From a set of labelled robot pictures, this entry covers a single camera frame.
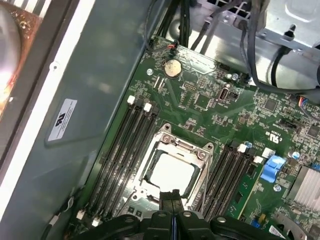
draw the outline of cpu socket cover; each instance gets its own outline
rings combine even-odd
[[[135,177],[135,188],[146,193],[139,197],[158,200],[160,192],[179,189],[183,205],[190,207],[208,179],[213,151],[212,143],[199,147],[171,134],[166,123],[151,140]]]

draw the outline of aluminum heatsink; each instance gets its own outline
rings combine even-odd
[[[320,172],[303,166],[288,198],[312,211],[320,211]]]

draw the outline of green circuit board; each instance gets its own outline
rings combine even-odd
[[[156,38],[154,42],[155,48],[171,44],[163,38]],[[169,59],[182,64],[179,76],[170,78],[164,73],[164,64]],[[222,97],[224,89],[227,94]],[[227,215],[250,224],[264,214],[261,227],[267,228],[273,215],[281,212],[307,231],[312,224],[320,226],[318,213],[302,210],[297,214],[287,204],[287,195],[300,167],[318,162],[318,123],[300,111],[295,96],[260,90],[250,85],[246,74],[182,46],[174,52],[146,53],[141,58],[89,176],[79,209],[85,208],[89,201],[102,168],[101,159],[115,138],[129,96],[142,98],[159,108],[154,133],[169,123],[172,133],[182,139],[198,146],[212,143],[211,170],[230,141],[251,144],[255,155],[264,160],[270,151],[287,159],[276,183],[261,179],[263,164],[255,163],[250,175],[245,174],[238,185],[241,196],[230,202]],[[308,103],[306,110],[317,113],[315,117],[320,118],[319,107]],[[292,152],[300,153],[298,162],[289,157]],[[274,190],[275,184],[281,186],[280,191]]]

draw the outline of white label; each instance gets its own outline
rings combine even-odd
[[[272,233],[273,235],[286,239],[274,226],[271,226],[269,228],[269,233]]]
[[[77,100],[66,98],[62,104],[58,116],[54,122],[53,128],[51,130],[49,141],[61,139],[64,136],[66,128],[68,126],[69,120],[72,113],[76,107]]]

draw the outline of gray plastic panel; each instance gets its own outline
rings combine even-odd
[[[150,1],[97,0],[94,4],[2,217],[1,238],[39,239],[72,189],[83,184],[142,55],[143,22]],[[155,8],[157,16],[164,2]],[[77,100],[73,114],[63,137],[48,141],[66,98]],[[62,232],[56,234],[52,239],[61,239]]]

